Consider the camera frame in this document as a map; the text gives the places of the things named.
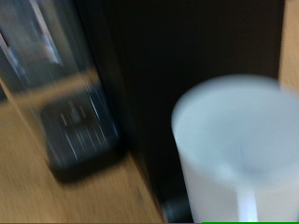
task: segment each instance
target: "black appliance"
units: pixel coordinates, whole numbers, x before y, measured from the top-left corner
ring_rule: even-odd
[[[192,221],[170,118],[229,74],[278,78],[283,0],[75,0],[128,147],[169,222]]]

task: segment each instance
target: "white mug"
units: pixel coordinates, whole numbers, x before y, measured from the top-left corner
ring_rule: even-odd
[[[276,80],[199,84],[178,100],[172,130],[195,222],[298,221],[299,98]]]

